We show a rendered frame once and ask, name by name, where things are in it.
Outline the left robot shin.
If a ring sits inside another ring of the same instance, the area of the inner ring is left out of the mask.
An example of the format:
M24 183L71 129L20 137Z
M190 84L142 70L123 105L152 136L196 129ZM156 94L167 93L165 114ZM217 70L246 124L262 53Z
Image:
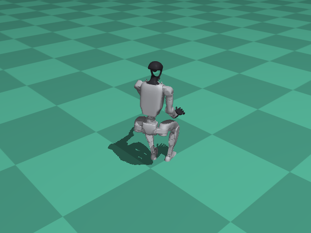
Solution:
M155 154L154 135L147 135L147 134L145 134L145 136L146 136L146 139L147 139L147 141L149 143L151 154L153 154L153 152Z

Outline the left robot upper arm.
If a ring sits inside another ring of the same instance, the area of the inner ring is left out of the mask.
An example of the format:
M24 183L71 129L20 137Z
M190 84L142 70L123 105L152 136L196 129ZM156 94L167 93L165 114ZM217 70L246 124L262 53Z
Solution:
M143 81L138 80L138 81L136 82L136 84L134 85L134 88L138 91L139 94L140 94L140 86L141 86L142 82L143 82Z

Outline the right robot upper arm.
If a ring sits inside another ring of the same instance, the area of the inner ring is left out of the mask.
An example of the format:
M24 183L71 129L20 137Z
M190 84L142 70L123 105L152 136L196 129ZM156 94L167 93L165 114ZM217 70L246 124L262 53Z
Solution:
M167 114L172 114L173 108L173 88L170 86L163 86L163 93L166 96L166 108L165 112Z

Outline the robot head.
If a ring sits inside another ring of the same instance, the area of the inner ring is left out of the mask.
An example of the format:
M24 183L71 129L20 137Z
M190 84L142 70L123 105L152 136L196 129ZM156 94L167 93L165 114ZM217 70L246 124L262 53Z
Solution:
M159 84L157 82L157 79L160 77L163 69L163 65L158 61L153 61L149 64L148 69L151 71L151 79L147 82L147 84L156 85ZM158 76L155 76L153 72L157 72L157 70L160 70L160 74Z

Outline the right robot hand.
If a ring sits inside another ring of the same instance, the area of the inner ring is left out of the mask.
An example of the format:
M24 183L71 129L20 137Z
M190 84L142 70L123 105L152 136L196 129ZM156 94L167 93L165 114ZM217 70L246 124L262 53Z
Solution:
M185 112L184 112L182 109L180 109L180 108L181 108L181 107L179 107L179 108L176 107L175 112L178 114L176 117L178 117L179 115L182 115L182 114L184 115L184 114L185 114ZM175 117L175 118L176 118L176 117Z

